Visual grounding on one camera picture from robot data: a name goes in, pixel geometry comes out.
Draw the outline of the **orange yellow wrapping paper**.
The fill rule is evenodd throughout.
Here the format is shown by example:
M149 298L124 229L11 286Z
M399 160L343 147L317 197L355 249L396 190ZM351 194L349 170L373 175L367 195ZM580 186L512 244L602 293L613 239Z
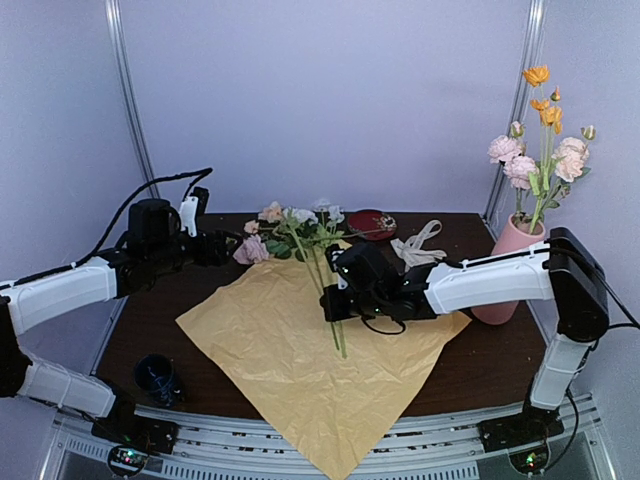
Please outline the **orange yellow wrapping paper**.
M386 317L344 323L339 352L307 267L250 267L178 320L260 415L323 474L344 479L406 410L464 314L392 334Z

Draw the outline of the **grey printed ribbon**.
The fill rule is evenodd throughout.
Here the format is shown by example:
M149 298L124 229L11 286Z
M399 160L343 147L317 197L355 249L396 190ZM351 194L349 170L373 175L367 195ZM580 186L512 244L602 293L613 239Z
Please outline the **grey printed ribbon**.
M390 242L396 256L404 262L405 272L414 267L437 263L447 257L447 253L444 250L423 249L424 243L437 236L441 230L442 223L439 220L431 220L417 234L410 236L406 241L393 239Z

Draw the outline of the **orange flower stem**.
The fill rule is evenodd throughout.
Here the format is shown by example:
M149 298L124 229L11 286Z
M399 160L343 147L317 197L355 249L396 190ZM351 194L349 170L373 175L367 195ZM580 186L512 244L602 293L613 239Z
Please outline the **orange flower stem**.
M535 173L529 173L529 183L536 202L529 233L533 234L537 226L543 221L546 203L551 199L551 176L555 167L552 159L555 137L562 132L563 110L558 105L559 90L553 90L549 95L544 93L544 85L550 80L551 71L547 65L533 66L522 72L527 85L533 89L529 101L531 108L537 112L540 125L540 150Z

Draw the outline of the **peach pink flower stem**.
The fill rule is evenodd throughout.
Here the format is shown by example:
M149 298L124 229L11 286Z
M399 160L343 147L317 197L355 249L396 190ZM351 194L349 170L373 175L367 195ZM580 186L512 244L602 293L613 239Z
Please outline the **peach pink flower stem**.
M302 259L294 254L295 245L288 237L284 229L283 210L286 207L274 201L261 212L255 220L250 220L244 225L245 238L239 249L233 254L233 258L241 265L253 265L261 263L273 257L280 260L295 258ZM343 232L342 239L355 238L352 233L347 233L343 224L339 225L339 230Z

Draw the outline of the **light pink rose stem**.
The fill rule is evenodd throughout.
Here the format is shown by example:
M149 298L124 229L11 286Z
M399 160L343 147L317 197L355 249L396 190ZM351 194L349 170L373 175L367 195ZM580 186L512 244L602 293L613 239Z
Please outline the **light pink rose stem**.
M543 213L544 222L546 211L556 209L560 206L560 201L566 198L573 183L584 178L591 168L587 166L590 156L589 144L595 140L597 130L594 125L581 128L581 136L566 137L555 146L552 159L555 160L555 167L551 176L551 199L546 203Z

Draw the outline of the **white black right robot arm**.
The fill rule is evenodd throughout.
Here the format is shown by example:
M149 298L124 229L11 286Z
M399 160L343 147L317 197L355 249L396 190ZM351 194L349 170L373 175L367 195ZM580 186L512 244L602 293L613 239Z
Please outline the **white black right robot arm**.
M552 300L558 321L529 390L529 406L513 419L519 440L535 440L551 424L587 351L609 328L604 271L566 228L526 248L475 260L438 260L400 273L372 244L326 251L337 281L324 288L326 321L386 316L399 325L502 303Z

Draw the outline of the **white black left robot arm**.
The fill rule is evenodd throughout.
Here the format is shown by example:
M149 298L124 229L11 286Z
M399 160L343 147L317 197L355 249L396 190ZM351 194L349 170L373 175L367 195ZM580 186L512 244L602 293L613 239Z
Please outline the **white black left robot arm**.
M10 281L1 287L1 395L24 396L104 418L106 429L123 444L144 433L138 415L117 405L116 390L94 376L70 371L31 356L18 338L60 315L151 288L184 267L222 266L242 237L198 227L206 203L190 195L178 209L162 199L129 208L128 228L115 247L49 273Z

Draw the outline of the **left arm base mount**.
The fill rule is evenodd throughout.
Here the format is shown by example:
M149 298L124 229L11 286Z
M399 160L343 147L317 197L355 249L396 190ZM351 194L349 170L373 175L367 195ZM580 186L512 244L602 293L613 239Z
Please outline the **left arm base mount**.
M120 478L141 473L153 456L171 454L178 433L175 422L140 416L136 404L117 397L106 417L84 417L92 423L95 437L114 443L107 453L107 467Z

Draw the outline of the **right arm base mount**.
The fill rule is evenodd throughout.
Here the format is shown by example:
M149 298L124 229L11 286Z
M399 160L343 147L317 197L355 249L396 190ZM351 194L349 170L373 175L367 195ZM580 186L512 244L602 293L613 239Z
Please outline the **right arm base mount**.
M484 420L477 428L486 453L505 450L511 467L529 477L542 474L551 465L549 441L564 433L561 420L523 413Z

